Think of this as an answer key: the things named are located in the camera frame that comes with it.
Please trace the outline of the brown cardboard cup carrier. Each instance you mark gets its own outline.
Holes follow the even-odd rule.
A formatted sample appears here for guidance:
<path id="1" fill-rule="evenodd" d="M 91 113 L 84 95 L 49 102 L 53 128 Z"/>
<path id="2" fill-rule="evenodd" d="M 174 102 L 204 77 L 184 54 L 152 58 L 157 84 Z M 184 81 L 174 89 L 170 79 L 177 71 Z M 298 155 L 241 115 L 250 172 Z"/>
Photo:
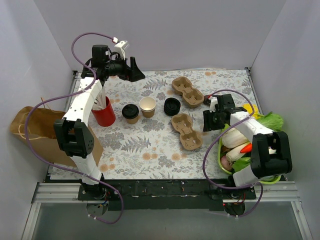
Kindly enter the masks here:
<path id="1" fill-rule="evenodd" d="M 179 133 L 179 140 L 183 148 L 193 151 L 203 144 L 201 135 L 193 129 L 193 121 L 188 114 L 179 113 L 171 118 L 172 127 Z"/>
<path id="2" fill-rule="evenodd" d="M 171 82 L 171 87 L 190 108 L 196 108 L 204 102 L 204 95 L 194 88 L 192 82 L 185 76 L 175 78 Z"/>

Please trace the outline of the brown paper coffee cup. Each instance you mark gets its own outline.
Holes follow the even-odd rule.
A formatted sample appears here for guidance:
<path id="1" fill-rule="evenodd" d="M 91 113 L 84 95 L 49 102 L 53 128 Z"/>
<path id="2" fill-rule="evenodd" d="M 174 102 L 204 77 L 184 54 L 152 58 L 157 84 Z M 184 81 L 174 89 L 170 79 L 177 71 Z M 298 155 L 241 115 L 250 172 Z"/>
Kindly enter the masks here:
<path id="1" fill-rule="evenodd" d="M 156 101 L 150 96 L 143 97 L 139 101 L 139 107 L 142 111 L 142 115 L 145 118 L 151 118 L 155 114 Z"/>

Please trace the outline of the black coffee cup lid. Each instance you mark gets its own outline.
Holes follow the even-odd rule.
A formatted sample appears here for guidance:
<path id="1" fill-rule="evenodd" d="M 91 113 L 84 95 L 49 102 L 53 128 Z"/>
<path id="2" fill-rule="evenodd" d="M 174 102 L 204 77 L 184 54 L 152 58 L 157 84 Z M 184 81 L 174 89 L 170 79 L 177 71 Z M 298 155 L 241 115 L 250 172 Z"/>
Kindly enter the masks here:
<path id="1" fill-rule="evenodd" d="M 127 104 L 122 109 L 122 116 L 128 120 L 134 119 L 139 115 L 139 108 L 135 104 Z"/>

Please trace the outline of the stack of black lids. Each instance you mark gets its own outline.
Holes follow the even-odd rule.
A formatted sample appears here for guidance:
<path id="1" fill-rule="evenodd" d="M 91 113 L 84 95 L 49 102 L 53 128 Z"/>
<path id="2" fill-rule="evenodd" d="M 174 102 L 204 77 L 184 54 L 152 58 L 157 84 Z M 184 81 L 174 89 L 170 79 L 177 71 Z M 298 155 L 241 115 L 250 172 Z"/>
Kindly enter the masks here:
<path id="1" fill-rule="evenodd" d="M 175 116 L 180 112 L 180 108 L 181 108 L 181 103 L 178 99 L 173 98 L 173 97 L 169 97 L 165 100 L 164 102 L 164 113 L 167 116 Z"/>

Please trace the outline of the brown paper bag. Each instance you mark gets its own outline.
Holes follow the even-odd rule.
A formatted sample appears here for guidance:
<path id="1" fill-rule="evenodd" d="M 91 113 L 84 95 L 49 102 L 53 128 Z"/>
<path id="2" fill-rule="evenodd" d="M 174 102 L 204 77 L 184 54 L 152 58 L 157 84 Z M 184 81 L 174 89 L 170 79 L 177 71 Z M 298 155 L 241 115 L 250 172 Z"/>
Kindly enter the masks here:
<path id="1" fill-rule="evenodd" d="M 25 138 L 25 122 L 28 114 L 32 110 L 31 106 L 22 108 L 10 124 L 10 132 L 24 144 L 27 143 Z M 46 161 L 75 167 L 76 164 L 66 153 L 60 150 L 54 131 L 54 122 L 61 119 L 65 112 L 52 110 L 50 108 L 37 108 L 31 115 L 27 132 L 33 149 Z"/>

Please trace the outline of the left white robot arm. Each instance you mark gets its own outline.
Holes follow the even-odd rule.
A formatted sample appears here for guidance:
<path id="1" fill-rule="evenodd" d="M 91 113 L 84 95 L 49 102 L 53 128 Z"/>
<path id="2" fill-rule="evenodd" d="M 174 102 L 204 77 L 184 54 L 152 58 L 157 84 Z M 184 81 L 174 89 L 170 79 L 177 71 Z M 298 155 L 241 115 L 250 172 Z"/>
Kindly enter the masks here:
<path id="1" fill-rule="evenodd" d="M 145 78 L 133 56 L 127 64 L 125 50 L 128 45 L 127 41 L 121 40 L 115 44 L 113 52 L 107 45 L 92 46 L 91 58 L 82 64 L 80 89 L 69 110 L 53 124 L 59 148 L 75 163 L 82 182 L 90 186 L 89 194 L 95 200 L 103 199 L 107 191 L 100 183 L 103 174 L 92 154 L 95 140 L 88 120 L 94 102 L 109 77 L 117 76 L 130 82 Z"/>

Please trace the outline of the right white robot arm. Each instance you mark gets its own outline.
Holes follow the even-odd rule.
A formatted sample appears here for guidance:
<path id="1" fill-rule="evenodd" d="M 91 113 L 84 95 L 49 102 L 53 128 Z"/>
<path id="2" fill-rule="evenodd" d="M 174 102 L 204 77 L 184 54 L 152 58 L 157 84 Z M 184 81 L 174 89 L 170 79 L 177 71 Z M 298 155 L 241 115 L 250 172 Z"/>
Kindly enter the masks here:
<path id="1" fill-rule="evenodd" d="M 204 132 L 221 130 L 214 140 L 232 129 L 240 131 L 252 144 L 250 164 L 235 172 L 226 186 L 227 195 L 237 199 L 261 179 L 288 174 L 293 169 L 289 137 L 284 131 L 273 131 L 259 123 L 243 107 L 237 107 L 231 95 L 216 91 L 208 96 L 210 109 L 203 112 Z"/>

